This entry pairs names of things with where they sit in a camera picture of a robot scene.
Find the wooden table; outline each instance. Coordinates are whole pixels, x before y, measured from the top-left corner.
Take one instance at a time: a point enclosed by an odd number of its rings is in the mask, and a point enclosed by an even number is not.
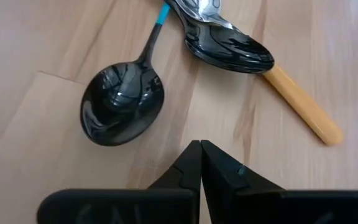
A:
[[[0,0],[0,224],[35,223],[69,187],[146,188],[192,139],[209,139],[287,189],[358,189],[358,0],[223,0],[335,120],[325,147],[263,78],[207,65],[174,13],[153,65],[165,87],[154,124],[120,147],[90,142],[81,96],[107,65],[137,58],[162,0]],[[203,202],[202,223],[208,223]]]

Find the yellow spoon handle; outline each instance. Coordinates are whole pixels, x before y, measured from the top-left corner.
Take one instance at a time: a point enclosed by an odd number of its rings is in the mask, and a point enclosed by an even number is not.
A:
[[[264,73],[292,108],[328,146],[343,140],[342,131],[328,115],[278,65]]]

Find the stainless steel spoon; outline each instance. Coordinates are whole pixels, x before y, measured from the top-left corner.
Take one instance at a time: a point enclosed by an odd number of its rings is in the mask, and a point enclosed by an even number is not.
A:
[[[164,4],[136,61],[110,65],[88,85],[81,102],[81,125],[96,144],[124,144],[143,133],[158,116],[164,89],[151,58],[169,10]]]
[[[220,16],[214,18],[220,19],[221,22],[203,19],[204,15],[219,12],[220,0],[199,0],[194,7],[189,7],[189,2],[193,0],[165,1],[181,19],[185,27],[185,43],[197,57],[211,65],[235,72],[263,73],[325,144],[335,145],[343,140],[343,133],[335,122],[278,65],[274,64],[273,56],[265,47],[233,25],[232,29],[230,26],[222,25],[227,21]],[[206,7],[208,10],[202,10],[200,3],[218,7]]]

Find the black plastic object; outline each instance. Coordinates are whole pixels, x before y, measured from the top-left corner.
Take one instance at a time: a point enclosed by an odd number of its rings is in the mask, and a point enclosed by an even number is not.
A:
[[[358,191],[286,191],[209,141],[191,142],[148,189],[54,193],[42,202],[37,221],[195,224],[201,177],[213,224],[358,224]]]
[[[186,46],[201,60],[235,72],[264,73],[273,68],[272,54],[237,28],[197,21],[175,0],[165,2],[175,10],[185,28]]]
[[[156,23],[134,62],[110,65],[88,85],[81,102],[81,125],[96,144],[118,146],[142,134],[164,101],[161,79],[151,58],[162,25]]]

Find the black spoon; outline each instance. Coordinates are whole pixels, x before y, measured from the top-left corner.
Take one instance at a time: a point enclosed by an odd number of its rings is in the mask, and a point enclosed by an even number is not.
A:
[[[272,54],[248,35],[213,22],[200,22],[184,13],[175,0],[165,0],[185,27],[185,44],[211,65],[244,73],[264,73],[274,66]]]
[[[81,125],[96,144],[118,146],[142,134],[158,116],[164,101],[162,82],[151,58],[170,8],[164,4],[140,57],[110,65],[88,85],[81,102]]]

